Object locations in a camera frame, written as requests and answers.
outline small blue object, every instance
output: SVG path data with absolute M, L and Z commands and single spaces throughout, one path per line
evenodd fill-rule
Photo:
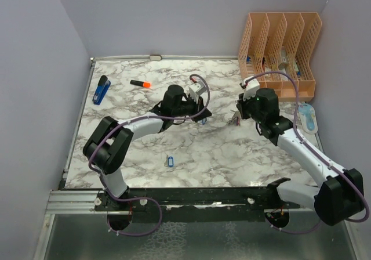
M 95 93 L 93 96 L 93 103 L 95 105 L 100 105 L 100 103 L 102 102 L 110 86 L 111 86 L 111 81 L 108 80 L 107 76 L 102 75 L 99 79 L 98 87 L 95 90 Z
M 174 158 L 173 157 L 168 157 L 168 166 L 173 167 L 174 166 Z

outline orange highlighter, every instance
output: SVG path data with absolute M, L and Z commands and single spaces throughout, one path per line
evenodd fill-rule
M 149 82 L 143 82 L 143 81 L 137 81 L 137 80 L 131 80 L 130 84 L 136 85 L 136 86 L 141 86 L 144 88 L 149 88 L 151 86 L 151 83 Z

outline floor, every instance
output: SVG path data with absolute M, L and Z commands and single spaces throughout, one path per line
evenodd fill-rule
M 252 120 L 242 121 L 241 126 L 228 125 L 242 92 L 236 60 L 116 60 L 96 62 L 66 188 L 101 187 L 82 148 L 103 117 L 119 120 L 142 115 L 162 100 L 169 85 L 181 85 L 186 91 L 190 74 L 207 80 L 212 117 L 204 125 L 187 121 L 132 142 L 121 167 L 130 187 L 265 186 L 282 177 L 314 184 L 290 155 L 257 134 Z M 111 87 L 97 106 L 92 97 L 102 75 Z M 148 81 L 152 86 L 133 86 L 130 80 Z M 283 116 L 293 119 L 293 103 L 281 103 L 280 108 Z M 318 145 L 314 135 L 303 134 Z M 174 158 L 174 167 L 168 167 L 168 156 Z

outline cable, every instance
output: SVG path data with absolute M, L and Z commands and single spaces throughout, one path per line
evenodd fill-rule
M 306 231 L 291 231 L 291 230 L 283 230 L 282 228 L 278 228 L 274 225 L 272 225 L 268 219 L 265 219 L 266 222 L 268 222 L 268 224 L 270 225 L 271 228 L 277 230 L 277 231 L 280 231 L 280 232 L 284 232 L 286 234 L 291 234 L 291 235 L 302 235 L 302 234 L 309 234 L 309 233 L 312 233 L 313 231 L 317 230 L 319 228 L 319 226 L 321 225 L 321 221 L 319 221 L 315 226 L 313 226 L 311 229 L 308 229 Z
M 173 123 L 173 125 L 181 125 L 181 124 L 183 124 L 185 122 L 186 122 L 185 120 L 183 122 L 175 122 L 175 123 Z
M 283 211 L 283 206 L 282 206 L 282 207 L 279 207 L 279 208 L 277 208 L 277 209 L 275 209 L 275 210 L 273 210 L 273 211 L 271 211 L 270 214 L 274 213 L 276 210 L 281 210 L 281 213 L 283 213 L 283 212 L 282 212 L 282 211 Z
M 155 227 L 153 227 L 151 230 L 149 230 L 147 232 L 144 232 L 144 233 L 126 233 L 126 232 L 123 232 L 121 230 L 116 231 L 116 230 L 112 229 L 112 227 L 110 225 L 110 222 L 107 219 L 107 224 L 108 224 L 108 227 L 111 229 L 111 231 L 113 231 L 115 233 L 118 233 L 120 235 L 124 235 L 124 236 L 141 237 L 141 236 L 146 236 L 146 235 L 149 235 L 149 234 L 155 232 L 160 227 L 161 222 L 162 222 L 162 210 L 161 210 L 160 204 L 158 204 L 158 202 L 156 200 L 154 200 L 153 198 L 150 198 L 150 197 L 135 197 L 135 198 L 128 198 L 128 199 L 120 199 L 120 198 L 115 197 L 108 189 L 106 189 L 106 191 L 112 197 L 112 199 L 114 199 L 117 202 L 132 202 L 132 201 L 143 200 L 143 199 L 150 200 L 150 201 L 152 201 L 153 203 L 156 204 L 156 206 L 158 207 L 159 213 L 160 213 L 160 217 L 158 218 L 158 222 L 155 225 Z
M 362 203 L 365 206 L 366 212 L 365 212 L 365 216 L 363 218 L 361 218 L 361 219 L 350 219 L 350 218 L 348 218 L 346 220 L 347 221 L 350 221 L 350 222 L 364 222 L 364 221 L 366 221 L 370 217 L 370 208 L 369 208 L 369 205 L 368 205 L 365 197 L 363 196 L 363 194 L 359 191 L 359 189 L 341 171 L 339 171 L 337 168 L 335 168 L 331 163 L 327 162 L 319 153 L 317 153 L 317 151 L 315 149 L 313 149 L 306 141 L 304 141 L 304 139 L 299 134 L 299 132 L 297 130 L 297 127 L 296 127 L 297 111 L 298 111 L 298 106 L 299 106 L 299 91 L 297 89 L 297 86 L 296 86 L 294 80 L 289 75 L 287 75 L 286 73 L 283 73 L 281 71 L 266 71 L 264 73 L 260 73 L 258 75 L 252 76 L 251 78 L 249 78 L 248 80 L 246 80 L 245 83 L 247 84 L 251 80 L 253 80 L 255 78 L 258 78 L 258 77 L 261 77 L 263 75 L 266 75 L 266 74 L 275 74 L 275 73 L 287 77 L 290 80 L 290 82 L 293 84 L 293 86 L 294 86 L 294 89 L 295 89 L 295 111 L 294 111 L 293 129 L 294 129 L 294 132 L 295 132 L 296 136 L 298 137 L 298 139 L 304 144 L 304 146 L 313 155 L 315 155 L 319 160 L 321 160 L 328 168 L 330 168 L 332 171 L 334 171 L 339 176 L 341 176 L 351 186 L 351 188 L 354 190 L 354 192 L 356 192 L 356 194 L 359 196 L 359 198 L 361 199 Z
M 202 78 L 200 75 L 198 74 L 191 74 L 190 75 L 190 80 L 195 82 L 195 79 L 194 77 L 197 77 L 199 78 L 203 84 L 205 85 L 205 88 L 206 88 L 206 91 L 208 93 L 208 99 L 205 103 L 205 107 L 203 109 L 201 109 L 200 112 L 192 115 L 192 116 L 189 116 L 189 117 L 166 117 L 166 116 L 157 116 L 157 115 L 145 115 L 145 116 L 141 116 L 141 117 L 137 117 L 137 118 L 134 118 L 132 120 L 130 120 L 130 123 L 133 123 L 133 122 L 138 122 L 138 121 L 141 121 L 141 120 L 145 120 L 145 119 L 162 119 L 162 120 L 176 120 L 176 121 L 186 121 L 186 120 L 189 120 L 189 119 L 193 119 L 195 117 L 198 117 L 199 115 L 201 115 L 208 107 L 209 105 L 209 102 L 210 102 L 210 88 L 209 88 L 209 85 L 208 83 L 206 82 L 206 80 L 204 78 Z M 98 144 L 98 146 L 96 147 L 96 149 L 94 150 L 93 154 L 90 156 L 90 159 L 89 159 L 89 163 L 88 163 L 88 166 L 89 168 L 94 171 L 94 172 L 97 172 L 99 175 L 102 174 L 102 172 L 93 167 L 93 160 L 95 158 L 95 156 L 97 155 L 98 151 L 100 148 L 102 148 L 103 144 L 105 144 L 105 142 L 120 128 L 124 127 L 125 125 L 127 125 L 129 122 L 126 121 L 126 122 L 123 122 L 119 125 L 117 125 L 114 129 L 112 129 L 112 131 L 110 131 L 106 137 Z M 105 181 L 103 181 L 103 178 L 102 176 L 99 176 L 100 178 L 100 182 L 101 184 L 103 185 L 105 191 L 108 193 L 108 195 L 111 196 L 111 198 L 117 202 L 131 202 L 131 201 L 137 201 L 137 200 L 142 200 L 142 199 L 146 199 L 146 200 L 150 200 L 152 201 L 153 203 L 156 204 L 156 206 L 158 207 L 159 209 L 159 213 L 160 213 L 160 217 L 159 217 L 159 221 L 158 223 L 156 224 L 156 226 L 151 229 L 150 231 L 147 231 L 147 232 L 144 232 L 144 233 L 125 233 L 125 232 L 121 232 L 119 231 L 118 233 L 121 234 L 121 235 L 125 235 L 125 236 L 145 236 L 145 235 L 148 235 L 148 234 L 151 234 L 152 232 L 156 231 L 159 226 L 161 225 L 161 222 L 162 222 L 162 210 L 161 210 L 161 206 L 160 204 L 158 204 L 158 202 L 156 200 L 154 200 L 153 198 L 149 198 L 149 197 L 136 197 L 136 198 L 129 198 L 129 199 L 120 199 L 120 198 L 117 198 L 115 197 L 111 191 L 109 190 L 109 188 L 107 187 L 107 184 L 105 183 Z

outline metal frame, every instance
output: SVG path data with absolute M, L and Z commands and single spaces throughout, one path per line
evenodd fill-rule
M 85 103 L 86 103 L 86 99 L 87 99 L 88 92 L 89 92 L 90 82 L 92 81 L 94 68 L 95 68 L 95 61 L 92 60 L 92 65 L 90 66 L 90 73 L 89 73 L 89 77 L 88 77 L 88 83 L 86 84 L 85 92 L 83 94 L 83 99 L 82 99 L 82 102 L 81 102 L 79 114 L 77 116 L 77 122 L 76 122 L 76 126 L 75 126 L 75 129 L 74 129 L 74 134 L 72 135 L 71 147 L 70 147 L 70 150 L 68 151 L 67 161 L 66 161 L 66 164 L 64 166 L 63 173 L 68 173 L 68 170 L 70 168 L 71 158 L 72 158 L 72 154 L 74 152 L 75 143 L 76 143 L 76 137 L 77 137 L 77 134 L 78 134 L 78 131 L 79 131 L 79 128 L 80 128 L 81 117 L 82 117 L 83 109 L 85 108 Z
M 55 215 L 46 214 L 42 224 L 42 229 L 39 236 L 39 242 L 36 246 L 34 260 L 45 258 L 46 250 L 48 249 L 50 235 L 52 234 Z
M 94 210 L 99 190 L 57 190 L 50 192 L 46 215 L 61 214 L 129 214 L 129 211 Z
M 161 60 L 237 60 L 237 56 L 184 56 L 184 55 L 161 55 Z M 149 55 L 132 56 L 108 56 L 90 58 L 92 62 L 107 60 L 149 60 Z

